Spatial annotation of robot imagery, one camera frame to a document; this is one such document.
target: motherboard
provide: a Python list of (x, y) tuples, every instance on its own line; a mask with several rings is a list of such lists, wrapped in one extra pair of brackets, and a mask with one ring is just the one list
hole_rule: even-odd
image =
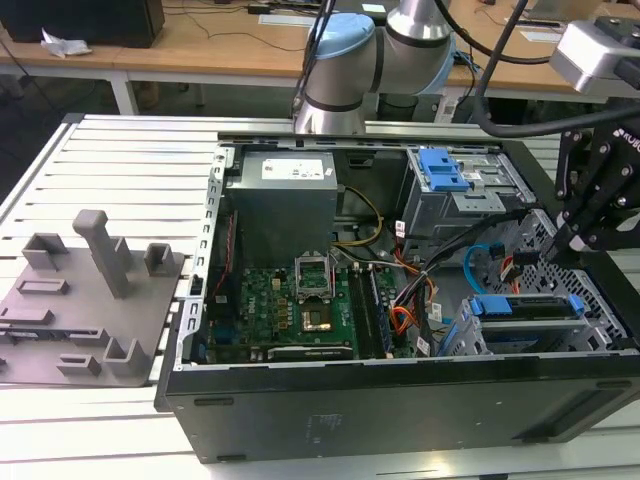
[(210, 321), (209, 361), (296, 361), (311, 354), (384, 358), (394, 349), (389, 324), (397, 293), (393, 272), (353, 266), (334, 266), (329, 272), (331, 298), (322, 299), (300, 294), (301, 289), (323, 289), (321, 264), (310, 264), (299, 276), (295, 268), (244, 269), (236, 321)]

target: metal workbench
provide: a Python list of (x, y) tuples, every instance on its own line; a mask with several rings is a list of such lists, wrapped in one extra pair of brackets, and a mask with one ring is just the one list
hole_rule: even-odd
[[(216, 131), (253, 129), (286, 132), (290, 124), (86, 116), (79, 123), (61, 125), (0, 207), (0, 298), (26, 263), (20, 252), (32, 233), (59, 232), (66, 245), (83, 245), (71, 229), (81, 208), (104, 208), (109, 232), (126, 236), (131, 249), (156, 240), (170, 243), (175, 251), (189, 255), (185, 265), (189, 269)], [(468, 125), (380, 122), (368, 124), (368, 131), (461, 138), (479, 134)], [(558, 137), (525, 143), (553, 175)], [(614, 258), (640, 287), (640, 253)], [(185, 294), (186, 284), (180, 281), (176, 298)], [(518, 479), (640, 478), (639, 402), (563, 445), (203, 466), (173, 415), (153, 408), (166, 342), (165, 330), (148, 387), (0, 386), (0, 479), (395, 480), (500, 473)], [(473, 408), (473, 399), (469, 402)]]

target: black cable cord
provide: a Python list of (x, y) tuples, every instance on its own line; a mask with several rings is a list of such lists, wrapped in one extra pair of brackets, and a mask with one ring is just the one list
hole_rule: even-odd
[(18, 59), (13, 55), (13, 53), (11, 53), (11, 50), (9, 50), (9, 47), (7, 47), (7, 45), (2, 41), (2, 39), (0, 38), (0, 44), (2, 45), (2, 48), (4, 48), (5, 52), (7, 52), (7, 55), (9, 55), (11, 57), (11, 60), (13, 60), (13, 63), (16, 64), (16, 66), (22, 70), (22, 73), (24, 73), (24, 75), (31, 80), (31, 83), (33, 83), (33, 85), (36, 87), (36, 89), (38, 90), (38, 92), (40, 93), (40, 95), (42, 96), (42, 98), (44, 98), (44, 100), (47, 102), (47, 104), (49, 105), (49, 107), (51, 108), (51, 110), (53, 110), (54, 112), (56, 112), (56, 114), (58, 115), (58, 117), (60, 118), (60, 120), (62, 120), (62, 113), (60, 113), (60, 110), (58, 110), (56, 108), (56, 106), (53, 104), (53, 102), (49, 99), (49, 97), (47, 96), (46, 93), (44, 93), (44, 90), (40, 87), (40, 85), (38, 85), (38, 82), (36, 82), (36, 79), (33, 78), (31, 75), (29, 75), (29, 72), (27, 72), (25, 70), (25, 68), (22, 66), (22, 64), (18, 61)]
[[(476, 50), (484, 53), (487, 56), (491, 56), (493, 51), (490, 48), (485, 47), (480, 42), (475, 40), (469, 32), (467, 32), (464, 28), (462, 28), (451, 16), (449, 10), (447, 10), (447, 6), (443, 3), (442, 0), (434, 0), (438, 10), (446, 20), (446, 22), (451, 25), (451, 28), (460, 35), (460, 37), (471, 45)], [(538, 57), (538, 58), (520, 58), (520, 57), (512, 57), (510, 55), (503, 55), (502, 51), (500, 51), (499, 60), (507, 63), (515, 63), (516, 65), (541, 65), (543, 63), (549, 63), (549, 57)]]
[(245, 9), (245, 7), (241, 7), (241, 8), (236, 8), (235, 10), (216, 10), (216, 11), (208, 11), (208, 12), (200, 12), (200, 11), (198, 11), (198, 12), (190, 12), (190, 11), (187, 11), (185, 9), (184, 12), (175, 12), (175, 13), (174, 12), (164, 12), (164, 14), (165, 15), (169, 15), (169, 16), (172, 16), (172, 15), (192, 15), (192, 14), (193, 15), (216, 15), (216, 14), (225, 14), (225, 13), (236, 13), (236, 12), (239, 12), (239, 11), (244, 10), (244, 9)]
[(331, 17), (331, 13), (333, 12), (335, 3), (336, 0), (322, 0), (322, 3), (320, 4), (320, 8), (318, 10), (316, 21), (313, 23), (313, 27), (311, 27), (311, 30), (309, 31), (309, 37), (304, 52), (304, 60), (302, 62), (302, 73), (296, 81), (293, 101), (291, 102), (291, 116), (293, 116), (294, 114), (296, 99), (299, 98), (300, 101), (302, 101), (302, 98), (300, 98), (300, 94), (304, 92), (305, 88), (307, 87), (309, 75), (311, 74), (311, 70), (313, 70), (316, 62), (316, 53), (318, 52), (320, 39), (322, 38), (322, 35), (324, 35), (324, 31), (327, 28), (327, 24), (329, 23), (329, 18)]
[[(198, 20), (196, 20), (196, 18), (192, 15), (193, 12), (188, 12), (187, 11), (187, 7), (185, 7), (184, 5), (184, 1), (182, 0), (182, 8), (184, 10), (184, 14), (189, 17), (193, 23), (196, 24), (196, 26), (202, 30), (203, 32), (205, 32), (207, 34), (207, 40), (211, 40), (214, 37), (221, 37), (224, 35), (246, 35), (248, 37), (251, 37), (255, 40), (258, 40), (259, 42), (264, 43), (265, 45), (269, 45), (270, 47), (273, 48), (277, 48), (278, 50), (283, 50), (285, 52), (301, 52), (302, 50), (304, 50), (304, 48), (285, 48), (285, 47), (281, 47), (279, 45), (274, 45), (271, 42), (267, 42), (265, 39), (257, 37), (255, 35), (253, 35), (252, 33), (247, 33), (247, 32), (220, 32), (220, 33), (210, 33), (209, 30), (207, 30), (205, 27), (203, 27), (200, 22), (198, 22)], [(210, 12), (210, 13), (233, 13), (233, 12)]]
[(465, 102), (465, 100), (469, 98), (471, 92), (473, 92), (473, 87), (476, 86), (476, 72), (473, 69), (473, 64), (473, 47), (469, 46), (469, 63), (467, 63), (467, 67), (469, 67), (469, 73), (471, 74), (471, 85), (469, 85), (469, 90), (467, 90), (467, 92), (464, 94), (464, 97), (462, 97), (462, 100), (460, 100), (460, 102), (458, 103), (458, 107), (460, 107)]
[[(360, 237), (360, 229), (359, 228), (355, 228), (353, 230), (353, 238), (355, 238), (356, 240), (362, 240), (362, 238)], [(367, 251), (367, 253), (369, 255), (371, 255), (371, 260), (379, 260), (378, 256), (376, 255), (376, 252), (373, 251), (373, 249), (370, 246), (371, 244), (367, 244), (367, 245), (362, 245), (362, 247)]]
[(489, 112), (484, 97), (487, 87), (489, 86), (489, 80), (496, 69), (496, 65), (500, 60), (500, 55), (504, 50), (511, 33), (513, 32), (520, 15), (527, 6), (527, 0), (518, 0), (518, 3), (513, 9), (513, 13), (507, 22), (507, 26), (502, 31), (502, 35), (498, 39), (498, 43), (495, 46), (489, 63), (480, 78), (478, 88), (476, 89), (476, 96), (473, 104), (474, 119), (489, 135), (502, 138), (519, 138), (519, 137), (536, 137), (540, 135), (550, 135), (552, 133), (560, 133), (566, 130), (573, 130), (577, 128), (594, 127), (603, 123), (609, 123), (615, 120), (625, 120), (640, 116), (640, 105), (633, 104), (628, 107), (618, 108), (613, 110), (606, 110), (603, 112), (590, 113), (587, 115), (580, 115), (577, 117), (563, 118), (561, 120), (553, 120), (544, 123), (535, 123), (531, 125), (514, 125), (514, 126), (501, 126), (496, 125), (489, 120)]
[(511, 212), (501, 213), (497, 215), (491, 215), (479, 221), (478, 223), (472, 225), (468, 229), (459, 234), (451, 237), (447, 242), (445, 242), (442, 246), (440, 246), (429, 259), (427, 259), (422, 267), (420, 275), (418, 275), (413, 282), (409, 285), (409, 287), (402, 292), (401, 295), (396, 299), (397, 305), (407, 305), (411, 300), (413, 295), (415, 295), (418, 287), (423, 284), (422, 277), (426, 274), (427, 270), (437, 265), (438, 263), (450, 258), (455, 252), (460, 250), (461, 248), (473, 245), (478, 236), (491, 227), (495, 227), (496, 225), (504, 222), (509, 222), (513, 220), (522, 220), (525, 216), (529, 214), (529, 212), (536, 208), (537, 205), (530, 205), (525, 208), (520, 208), (516, 210), (512, 210)]

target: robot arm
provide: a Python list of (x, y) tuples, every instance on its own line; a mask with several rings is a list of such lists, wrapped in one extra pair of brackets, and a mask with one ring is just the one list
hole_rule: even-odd
[(451, 29), (433, 0), (402, 0), (385, 28), (374, 28), (364, 15), (332, 15), (294, 116), (295, 132), (364, 133), (365, 93), (438, 89), (454, 51)]

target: blue plastic latch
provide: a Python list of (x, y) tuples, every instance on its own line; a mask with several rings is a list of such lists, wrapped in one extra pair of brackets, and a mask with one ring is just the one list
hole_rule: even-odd
[(434, 192), (466, 192), (471, 188), (446, 148), (421, 148), (420, 168)]
[(584, 314), (584, 303), (582, 302), (582, 299), (579, 296), (573, 293), (570, 294), (569, 305), (573, 307), (573, 311), (576, 312), (576, 315)]
[(475, 299), (482, 304), (485, 315), (510, 315), (513, 313), (509, 300), (504, 295), (476, 295)]
[(471, 313), (473, 313), (474, 315), (482, 315), (482, 313), (484, 312), (484, 310), (482, 309), (482, 303), (480, 303), (478, 297), (473, 297), (469, 301), (469, 306), (471, 307)]

